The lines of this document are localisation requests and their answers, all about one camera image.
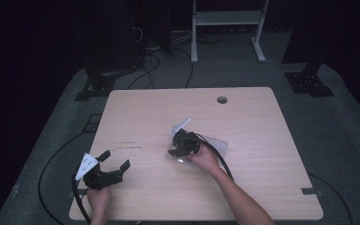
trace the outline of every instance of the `floor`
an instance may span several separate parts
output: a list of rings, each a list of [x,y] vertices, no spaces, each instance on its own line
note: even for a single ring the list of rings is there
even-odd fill
[[[214,36],[217,42],[199,44],[199,62],[195,65],[190,64],[189,42],[176,45],[172,55],[153,52],[153,56],[144,57],[145,69],[152,70],[150,76],[142,76],[146,72],[139,68],[119,77],[113,89],[270,87],[311,183],[322,194],[319,200],[324,211],[319,221],[276,221],[276,224],[360,224],[360,105],[341,76],[326,65],[321,66],[318,76],[334,97],[295,94],[284,73],[301,71],[305,64],[280,63],[290,33],[262,33],[266,57],[263,64],[258,62],[251,45],[252,35]],[[95,133],[84,133],[83,128],[91,114],[103,113],[107,100],[90,97],[86,101],[74,101],[86,81],[83,69],[74,74],[0,212],[0,224],[85,224],[68,217],[73,197],[70,175],[94,140]],[[185,222],[143,224],[191,224],[186,221],[185,218]],[[109,224],[136,224],[136,221],[109,221]]]

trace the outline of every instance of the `wooden tabletop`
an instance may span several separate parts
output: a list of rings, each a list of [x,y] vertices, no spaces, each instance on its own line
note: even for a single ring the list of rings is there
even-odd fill
[[[167,158],[169,132],[186,118],[185,130],[228,143],[224,159],[235,182],[273,219],[323,217],[317,196],[302,192],[312,185],[272,90],[236,87],[111,92],[90,154],[111,151],[104,172],[127,159],[131,166],[112,186],[110,219],[234,220],[207,173]],[[90,214],[86,198],[83,205]],[[75,201],[69,216],[83,219]]]

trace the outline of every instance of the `white tracking plate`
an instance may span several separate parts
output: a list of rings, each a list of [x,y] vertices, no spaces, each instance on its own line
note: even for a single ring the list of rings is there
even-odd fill
[[[82,159],[80,169],[75,176],[75,180],[80,180],[85,174],[92,170],[96,165],[98,165],[98,160],[89,154],[85,153]]]
[[[171,132],[169,133],[169,136],[174,137],[174,134],[176,134],[177,131],[179,131],[181,128],[183,128],[183,126],[185,126],[186,123],[188,123],[188,121],[190,121],[190,120],[191,120],[190,118],[187,118],[187,119],[183,120],[182,122],[174,125],[172,127]]]

